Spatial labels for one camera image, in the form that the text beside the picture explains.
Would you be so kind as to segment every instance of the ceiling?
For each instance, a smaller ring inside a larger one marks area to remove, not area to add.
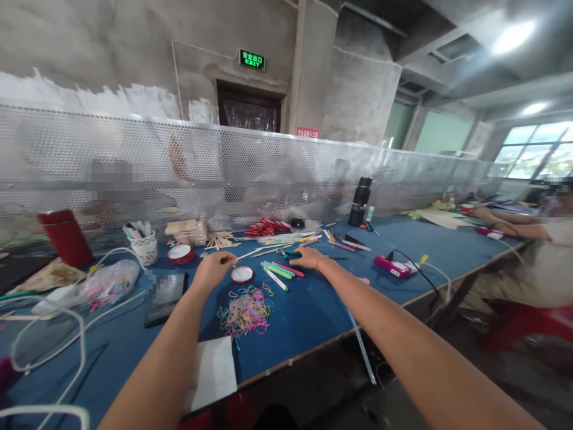
[[[428,107],[462,102],[489,121],[518,117],[544,101],[542,114],[573,111],[571,0],[351,0],[401,34],[398,95]],[[535,29],[503,55],[492,48],[515,24]]]

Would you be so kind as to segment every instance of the table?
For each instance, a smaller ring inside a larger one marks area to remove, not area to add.
[[[368,278],[374,288],[402,306],[432,293],[431,286],[419,274],[413,275],[407,281],[395,278],[374,264],[374,256],[398,249],[417,262],[423,255],[428,254],[429,263],[448,274],[450,279],[456,280],[512,252],[504,244],[477,234],[473,228],[450,230],[403,216],[375,219],[372,224],[380,237],[373,232],[348,226],[345,221],[330,228],[335,232],[348,233],[364,242],[372,248],[371,253],[351,253],[328,244],[324,237],[312,246],[323,254],[349,256],[349,260],[339,261],[341,266],[358,277]],[[506,243],[514,247],[520,245],[520,241],[513,238],[508,238]],[[229,250],[240,256],[256,247],[254,241],[248,241]],[[107,263],[123,258],[131,258],[131,255],[126,253],[113,256]],[[404,261],[400,258],[396,254],[396,259]],[[352,323],[346,307],[316,271],[306,270],[304,278],[285,280],[291,290],[286,293],[263,272],[260,266],[263,260],[284,262],[275,253],[256,258],[246,257],[240,261],[241,265],[249,266],[255,271],[252,285],[260,287],[266,282],[271,287],[275,294],[272,297],[275,307],[269,317],[270,327],[267,332],[264,335],[250,333],[241,339],[241,351],[236,348],[233,350],[239,388],[244,388],[251,382],[352,333]],[[152,270],[154,275],[161,276],[183,269],[192,276],[200,261],[197,257],[185,266],[176,266],[165,257],[165,252],[160,250],[160,258],[152,266]],[[446,285],[443,276],[433,269],[424,268],[424,271],[436,285]],[[151,283],[149,277],[140,275],[132,294],[150,287]],[[229,291],[237,291],[239,288],[241,285],[232,283],[227,275],[221,286],[211,293],[202,314],[199,341],[215,339],[224,334],[215,314],[220,306],[228,305]],[[103,308],[90,314],[86,322],[105,310],[107,309]],[[80,383],[72,389],[66,403],[86,407],[90,411],[93,428],[101,421],[116,394],[162,327],[160,325],[146,329],[143,327],[143,320],[144,306],[129,304],[126,309],[110,315],[105,322],[98,323],[87,333],[88,358],[85,370]],[[3,330],[0,353],[4,356],[8,355],[10,343],[22,326],[9,323]],[[79,363],[78,349],[76,342],[30,376],[22,378],[10,390],[15,404],[53,403],[76,372]],[[77,428],[78,421],[74,417],[62,419],[61,428]],[[19,425],[34,423],[31,428],[35,428],[39,423],[31,416],[18,417],[15,422]],[[45,428],[54,428],[57,422],[57,418],[52,418]]]

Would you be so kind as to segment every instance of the glue gun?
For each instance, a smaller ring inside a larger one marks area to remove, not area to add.
[[[486,227],[478,227],[476,228],[476,232],[484,236],[487,236],[488,238],[491,239],[501,240],[506,237],[506,234],[504,232],[500,232],[499,230],[490,230]]]
[[[412,274],[412,268],[400,263],[393,261],[392,259],[387,259],[386,256],[376,256],[374,257],[374,263],[376,263],[381,268],[386,269],[396,278],[408,279]]]

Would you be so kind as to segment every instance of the ceiling light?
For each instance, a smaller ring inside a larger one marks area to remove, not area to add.
[[[534,113],[541,112],[547,107],[547,103],[534,103],[531,106],[526,107],[522,114],[523,115],[533,115]]]
[[[533,30],[535,30],[535,23],[533,21],[509,27],[495,41],[492,52],[496,55],[501,55],[517,48],[531,36]]]

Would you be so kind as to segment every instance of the metal mesh partition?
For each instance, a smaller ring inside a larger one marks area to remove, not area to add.
[[[129,220],[150,220],[159,232],[189,218],[217,231],[261,216],[329,217],[348,211],[360,176],[374,178],[377,212],[393,212],[473,191],[504,176],[504,167],[0,100],[2,248],[45,241],[36,213],[64,207],[88,237],[109,241]]]

